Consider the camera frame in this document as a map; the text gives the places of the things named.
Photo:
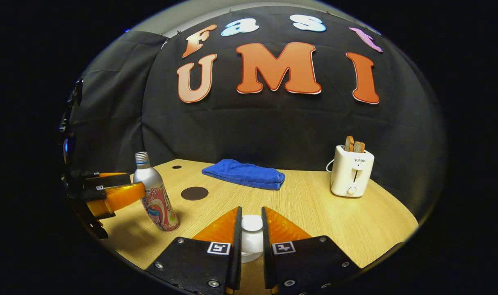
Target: pink letter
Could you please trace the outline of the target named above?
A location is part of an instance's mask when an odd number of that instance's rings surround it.
[[[360,36],[360,38],[365,42],[365,44],[369,45],[370,48],[372,48],[378,52],[382,52],[382,49],[373,43],[373,41],[372,41],[373,38],[371,36],[365,34],[360,29],[351,28],[351,27],[349,27],[349,28],[350,28],[350,30],[355,31]]]

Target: bottle label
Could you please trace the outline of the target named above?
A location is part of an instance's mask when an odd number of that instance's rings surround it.
[[[141,202],[146,208],[149,217],[159,229],[170,231],[178,227],[178,218],[172,209],[164,184],[146,189]]]

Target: white toaster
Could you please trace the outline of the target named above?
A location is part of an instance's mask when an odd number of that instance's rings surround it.
[[[372,153],[347,152],[337,145],[331,172],[331,191],[337,196],[361,197],[367,188],[375,157]]]

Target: toaster knob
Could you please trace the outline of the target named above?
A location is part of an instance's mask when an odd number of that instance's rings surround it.
[[[348,187],[348,194],[354,194],[356,192],[356,187],[354,185],[351,185]]]

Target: letter m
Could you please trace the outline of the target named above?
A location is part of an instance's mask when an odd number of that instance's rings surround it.
[[[258,82],[257,71],[260,72],[269,88],[276,91],[289,70],[289,81],[285,89],[293,93],[318,94],[322,86],[316,82],[312,61],[312,53],[316,50],[308,43],[293,42],[283,48],[275,58],[260,43],[250,43],[236,48],[243,60],[242,82],[236,88],[239,93],[257,93],[264,89]]]

